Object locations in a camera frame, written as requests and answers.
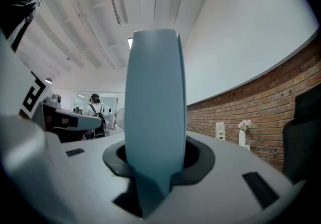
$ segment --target white vase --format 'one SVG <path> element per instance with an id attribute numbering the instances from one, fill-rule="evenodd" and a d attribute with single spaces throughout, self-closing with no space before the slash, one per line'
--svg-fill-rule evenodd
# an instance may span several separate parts
<path id="1" fill-rule="evenodd" d="M 239 134 L 239 146 L 245 147 L 245 132 L 243 130 L 240 130 Z"/>

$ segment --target pink flowers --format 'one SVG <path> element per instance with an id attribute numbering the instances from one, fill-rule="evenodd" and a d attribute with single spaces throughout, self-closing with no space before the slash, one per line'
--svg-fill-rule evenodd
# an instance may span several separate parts
<path id="1" fill-rule="evenodd" d="M 254 124 L 252 124 L 251 120 L 243 120 L 240 122 L 238 127 L 240 130 L 246 131 L 247 129 L 254 128 Z"/>

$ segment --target red brick wall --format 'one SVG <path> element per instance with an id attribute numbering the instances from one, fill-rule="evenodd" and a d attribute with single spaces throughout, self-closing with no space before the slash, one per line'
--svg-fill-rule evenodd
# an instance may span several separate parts
<path id="1" fill-rule="evenodd" d="M 238 144 L 238 124 L 251 119 L 251 151 L 279 170 L 283 167 L 282 129 L 293 119 L 297 95 L 321 83 L 321 35 L 292 58 L 234 90 L 187 107 L 187 130 L 215 136 L 225 122 L 225 140 Z"/>

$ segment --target ceiling light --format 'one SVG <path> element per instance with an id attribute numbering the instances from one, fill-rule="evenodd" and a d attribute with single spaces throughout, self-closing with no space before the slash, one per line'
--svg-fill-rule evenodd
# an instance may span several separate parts
<path id="1" fill-rule="evenodd" d="M 52 84 L 52 79 L 51 78 L 47 78 L 46 80 L 45 80 L 47 83 L 49 83 L 49 84 Z"/>
<path id="2" fill-rule="evenodd" d="M 129 48 L 131 49 L 132 38 L 129 38 L 129 39 L 128 39 L 128 43 L 129 43 Z"/>

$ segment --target black chair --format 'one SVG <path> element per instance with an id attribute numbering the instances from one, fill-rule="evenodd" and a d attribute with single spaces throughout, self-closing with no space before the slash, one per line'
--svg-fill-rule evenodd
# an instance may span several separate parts
<path id="1" fill-rule="evenodd" d="M 283 173 L 293 182 L 316 171 L 321 140 L 321 84 L 295 98 L 294 120 L 283 128 Z"/>

